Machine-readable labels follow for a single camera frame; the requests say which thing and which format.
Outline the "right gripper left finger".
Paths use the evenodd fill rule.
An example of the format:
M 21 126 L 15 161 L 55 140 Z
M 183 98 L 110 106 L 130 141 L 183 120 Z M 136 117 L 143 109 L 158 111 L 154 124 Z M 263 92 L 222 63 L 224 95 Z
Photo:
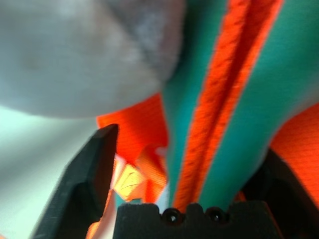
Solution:
M 84 239 L 108 198 L 118 125 L 97 130 L 67 166 L 33 239 Z

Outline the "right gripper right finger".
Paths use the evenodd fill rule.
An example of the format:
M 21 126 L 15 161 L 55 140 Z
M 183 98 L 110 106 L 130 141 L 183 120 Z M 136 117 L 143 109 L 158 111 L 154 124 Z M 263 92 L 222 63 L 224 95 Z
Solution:
M 247 200 L 267 203 L 285 239 L 317 239 L 319 210 L 288 164 L 269 150 L 243 187 Z

